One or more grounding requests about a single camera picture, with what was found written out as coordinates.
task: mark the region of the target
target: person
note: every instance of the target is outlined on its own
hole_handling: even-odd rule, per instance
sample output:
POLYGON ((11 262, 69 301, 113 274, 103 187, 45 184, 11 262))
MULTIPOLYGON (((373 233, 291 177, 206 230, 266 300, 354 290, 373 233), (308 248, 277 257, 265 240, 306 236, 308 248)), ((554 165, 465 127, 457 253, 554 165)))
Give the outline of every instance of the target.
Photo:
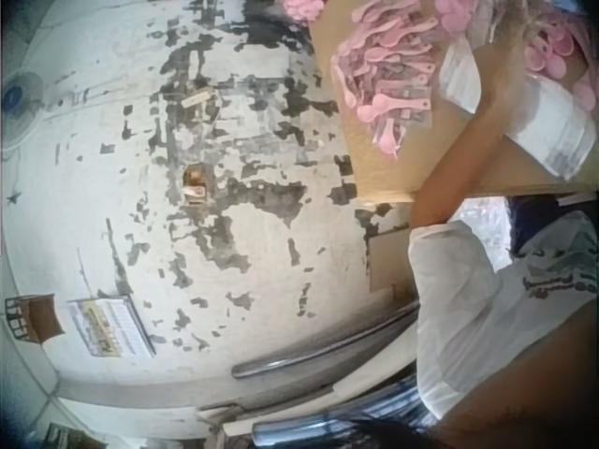
POLYGON ((479 107, 410 218, 418 389, 439 421, 424 431, 359 421, 368 447, 599 447, 596 201, 561 207, 553 196, 511 198, 515 257, 499 272, 471 229, 449 222, 519 119, 523 8, 508 11, 479 55, 479 107))

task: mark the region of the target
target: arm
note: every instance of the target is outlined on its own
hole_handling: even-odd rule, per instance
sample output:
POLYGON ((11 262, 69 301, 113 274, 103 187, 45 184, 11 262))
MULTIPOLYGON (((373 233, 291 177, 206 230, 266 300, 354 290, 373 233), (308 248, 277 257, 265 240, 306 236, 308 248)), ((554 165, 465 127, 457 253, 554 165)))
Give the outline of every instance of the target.
POLYGON ((479 108, 416 196, 410 226, 446 223, 472 192, 506 129, 493 106, 479 108))
POLYGON ((515 10, 506 19, 495 42, 476 56, 482 90, 478 110, 418 192, 410 219, 413 229, 451 218, 480 182, 521 106, 526 11, 515 10))

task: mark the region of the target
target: cardboard box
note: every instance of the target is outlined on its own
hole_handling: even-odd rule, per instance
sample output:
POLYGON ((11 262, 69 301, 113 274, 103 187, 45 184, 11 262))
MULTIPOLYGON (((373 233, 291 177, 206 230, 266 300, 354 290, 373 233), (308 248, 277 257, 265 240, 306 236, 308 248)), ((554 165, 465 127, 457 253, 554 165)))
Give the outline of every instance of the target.
MULTIPOLYGON (((331 82, 330 58, 355 28, 351 12, 366 0, 329 0, 318 21, 310 26, 316 58, 323 78, 331 82)), ((431 0, 422 0, 425 12, 431 0)), ((562 85, 568 88, 586 70, 582 60, 569 62, 562 85)), ((382 154, 373 144, 370 130, 343 102, 342 90, 333 81, 345 139, 352 159, 358 197, 366 204, 412 201, 424 180, 468 123, 469 115, 457 106, 433 98, 433 128, 408 131, 397 160, 382 154)), ((502 148, 489 165, 472 196, 517 196, 596 190, 599 185, 599 150, 592 151, 585 166, 570 182, 554 178, 518 145, 504 138, 502 148)))

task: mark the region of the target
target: pink plastic spoon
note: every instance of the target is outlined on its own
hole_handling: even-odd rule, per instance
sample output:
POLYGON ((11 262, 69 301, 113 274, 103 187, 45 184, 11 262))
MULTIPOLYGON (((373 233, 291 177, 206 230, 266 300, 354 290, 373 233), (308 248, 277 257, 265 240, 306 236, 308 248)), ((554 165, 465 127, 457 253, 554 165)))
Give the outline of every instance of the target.
POLYGON ((381 0, 371 0, 366 5, 354 9, 354 12, 352 12, 352 22, 359 23, 362 20, 362 17, 364 17, 364 14, 366 14, 366 11, 380 2, 381 0))
POLYGON ((385 94, 376 94, 373 98, 373 104, 360 106, 357 115, 363 122, 372 123, 376 117, 386 114, 390 110, 405 108, 430 110, 431 101, 428 98, 399 100, 385 94))
POLYGON ((338 65, 333 64, 332 66, 333 66, 333 69, 335 70, 335 73, 337 73, 337 78, 339 79, 339 82, 341 83, 341 87, 343 88, 343 98, 345 100, 345 104, 351 109, 355 108, 356 104, 358 103, 358 99, 347 88, 347 81, 345 80, 344 72, 341 70, 341 68, 338 65))
POLYGON ((363 21, 366 23, 373 23, 378 21, 379 17, 385 14, 387 11, 392 11, 394 9, 404 9, 405 7, 410 7, 418 3, 419 0, 403 0, 402 2, 396 3, 394 5, 390 5, 388 7, 380 7, 378 9, 374 9, 369 11, 368 14, 364 16, 363 21))
POLYGON ((427 53, 431 51, 431 49, 431 44, 404 50, 391 50, 385 49, 383 47, 372 47, 371 49, 366 50, 366 52, 364 53, 364 59, 371 63, 377 63, 385 60, 386 58, 388 58, 388 56, 392 54, 400 54, 402 56, 417 56, 419 54, 427 53))
POLYGON ((354 37, 352 38, 351 42, 350 42, 350 47, 353 50, 357 50, 357 49, 361 49, 362 47, 364 47, 366 45, 366 40, 372 36, 372 35, 376 35, 378 33, 384 33, 385 31, 390 30, 391 28, 393 28, 395 25, 397 25, 400 22, 401 19, 394 19, 392 21, 383 23, 381 26, 378 26, 376 28, 373 28, 371 30, 368 31, 357 31, 357 33, 354 35, 354 37))
POLYGON ((439 24, 435 18, 428 19, 418 25, 409 26, 407 28, 393 28, 392 30, 385 33, 385 35, 379 41, 379 44, 383 47, 391 48, 395 47, 404 37, 411 35, 412 33, 422 33, 429 31, 439 24))

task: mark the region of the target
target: cardboard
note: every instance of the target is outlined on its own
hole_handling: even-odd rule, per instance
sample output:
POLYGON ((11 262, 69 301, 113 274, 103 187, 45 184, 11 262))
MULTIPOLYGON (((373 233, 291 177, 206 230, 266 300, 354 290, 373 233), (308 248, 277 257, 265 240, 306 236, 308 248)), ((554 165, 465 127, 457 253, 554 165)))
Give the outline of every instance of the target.
POLYGON ((369 240, 371 292, 394 287, 398 297, 415 297, 414 273, 408 259, 410 229, 393 231, 369 240))
MULTIPOLYGON (((355 28, 351 12, 364 3, 366 0, 329 0, 320 18, 310 26, 316 58, 327 82, 331 82, 332 54, 355 28)), ((422 0, 422 3, 425 12, 431 11, 431 0, 422 0)), ((570 61, 569 67, 568 76, 562 83, 566 88, 585 70, 582 60, 570 61)), ((433 98, 433 128, 410 129, 397 160, 393 160, 372 144, 367 125, 347 108, 337 81, 333 80, 332 84, 354 168, 358 198, 366 204, 413 201, 424 180, 468 123, 469 115, 445 100, 433 98)), ((504 138, 501 147, 472 196, 572 193, 596 190, 599 185, 597 144, 585 166, 570 182, 554 178, 508 138, 504 138)))
POLYGON ((64 334, 54 310, 54 295, 6 299, 8 328, 16 340, 42 344, 64 334))

